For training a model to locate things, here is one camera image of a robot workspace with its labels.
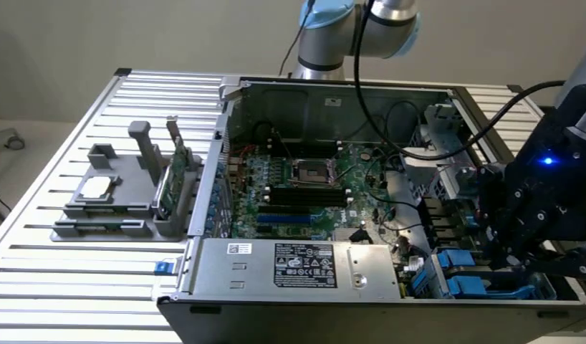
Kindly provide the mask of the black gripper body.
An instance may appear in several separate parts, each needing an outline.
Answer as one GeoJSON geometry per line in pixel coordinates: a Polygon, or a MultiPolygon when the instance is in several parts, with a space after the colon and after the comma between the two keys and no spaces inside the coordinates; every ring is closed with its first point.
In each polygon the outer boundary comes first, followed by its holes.
{"type": "Polygon", "coordinates": [[[505,167],[508,192],[533,192],[555,204],[586,204],[586,133],[543,116],[505,167]]]}

